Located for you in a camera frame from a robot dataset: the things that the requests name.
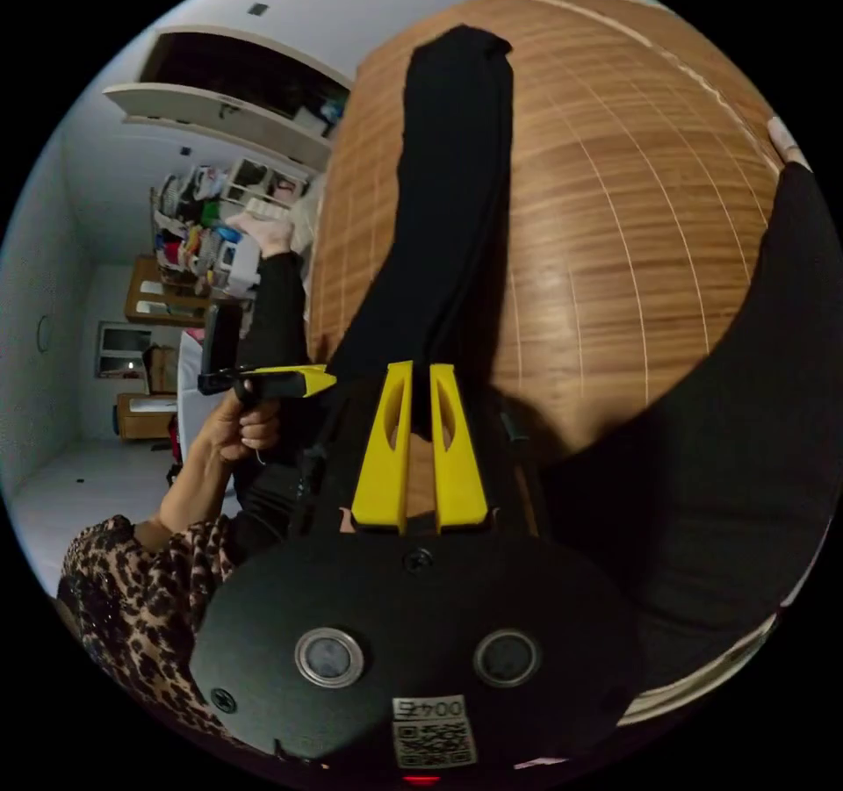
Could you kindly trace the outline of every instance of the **window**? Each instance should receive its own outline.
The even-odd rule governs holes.
[[[152,329],[126,323],[100,323],[97,378],[144,378],[143,353],[152,346]]]

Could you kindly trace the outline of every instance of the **sticker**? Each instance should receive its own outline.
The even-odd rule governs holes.
[[[441,770],[477,764],[465,697],[396,697],[393,742],[398,767]]]

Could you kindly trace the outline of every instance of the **wood grain surface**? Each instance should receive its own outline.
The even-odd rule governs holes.
[[[693,27],[631,0],[471,0],[410,27],[361,65],[337,137],[313,356],[335,348],[390,247],[410,55],[461,23],[513,47],[493,382],[544,426],[545,457],[569,453],[685,376],[739,309],[780,167],[773,113]],[[416,438],[410,514],[432,510],[432,483]]]

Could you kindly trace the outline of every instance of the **open cabinet door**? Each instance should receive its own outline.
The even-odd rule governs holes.
[[[312,171],[324,171],[331,143],[260,106],[204,89],[170,83],[124,83],[104,94],[127,124],[155,124],[223,139],[258,153],[273,153]]]

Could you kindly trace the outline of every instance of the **floor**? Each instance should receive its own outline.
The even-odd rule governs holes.
[[[41,585],[55,594],[61,561],[73,538],[116,514],[149,518],[167,492],[169,450],[151,443],[79,442],[57,457],[11,500],[18,540]]]

